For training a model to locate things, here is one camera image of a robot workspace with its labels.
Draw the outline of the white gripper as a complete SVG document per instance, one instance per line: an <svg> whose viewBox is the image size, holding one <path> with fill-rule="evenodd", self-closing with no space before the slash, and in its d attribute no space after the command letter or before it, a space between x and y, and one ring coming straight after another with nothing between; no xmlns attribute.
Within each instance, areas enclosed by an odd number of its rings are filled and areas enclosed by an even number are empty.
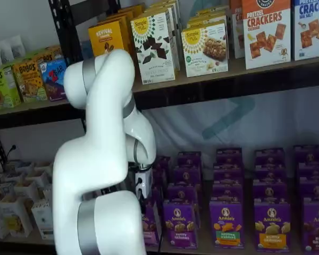
<svg viewBox="0 0 319 255"><path fill-rule="evenodd" d="M135 190L138 199L147 199L151 196L153 185L153 171L151 168L138 171L135 174Z"/></svg>

